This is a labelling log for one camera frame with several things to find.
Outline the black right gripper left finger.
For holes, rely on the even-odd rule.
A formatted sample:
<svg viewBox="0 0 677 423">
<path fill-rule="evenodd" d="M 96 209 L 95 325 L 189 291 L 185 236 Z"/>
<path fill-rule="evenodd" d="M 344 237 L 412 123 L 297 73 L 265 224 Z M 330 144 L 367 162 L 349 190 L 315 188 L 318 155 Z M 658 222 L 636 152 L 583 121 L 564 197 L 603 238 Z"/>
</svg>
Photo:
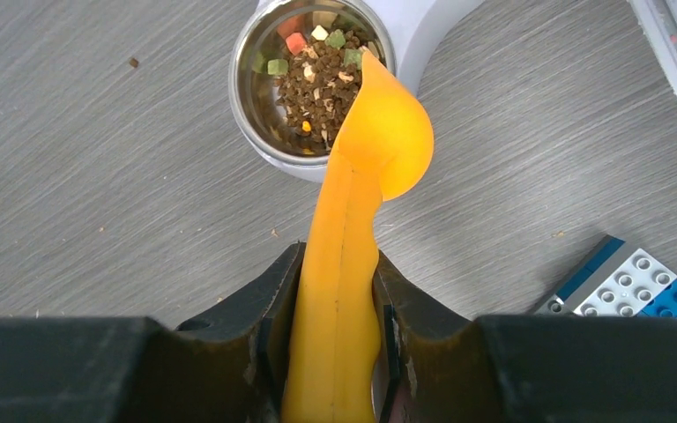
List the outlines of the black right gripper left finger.
<svg viewBox="0 0 677 423">
<path fill-rule="evenodd" d="M 176 328 L 0 318 L 0 422 L 275 422 L 305 246 Z"/>
</svg>

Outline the yellow plastic scoop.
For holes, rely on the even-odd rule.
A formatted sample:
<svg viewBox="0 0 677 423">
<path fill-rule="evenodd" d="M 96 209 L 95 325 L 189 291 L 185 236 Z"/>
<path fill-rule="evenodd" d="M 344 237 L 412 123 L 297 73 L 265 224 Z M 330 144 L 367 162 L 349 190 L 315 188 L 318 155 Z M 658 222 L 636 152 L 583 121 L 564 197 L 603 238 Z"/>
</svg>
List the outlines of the yellow plastic scoop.
<svg viewBox="0 0 677 423">
<path fill-rule="evenodd" d="M 294 309 L 284 422 L 371 422 L 381 348 L 372 279 L 374 219 L 427 172 L 435 135 L 427 111 L 370 53 L 362 85 L 328 159 Z"/>
</svg>

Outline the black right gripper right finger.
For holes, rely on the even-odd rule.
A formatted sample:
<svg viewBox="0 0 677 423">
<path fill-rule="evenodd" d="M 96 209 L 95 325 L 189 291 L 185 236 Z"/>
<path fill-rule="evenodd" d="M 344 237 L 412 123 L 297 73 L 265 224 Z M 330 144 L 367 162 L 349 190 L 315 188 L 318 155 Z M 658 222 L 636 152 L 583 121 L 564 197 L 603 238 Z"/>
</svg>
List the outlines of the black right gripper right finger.
<svg viewBox="0 0 677 423">
<path fill-rule="evenodd" d="M 677 320 L 466 319 L 382 256 L 382 422 L 677 422 Z"/>
</svg>

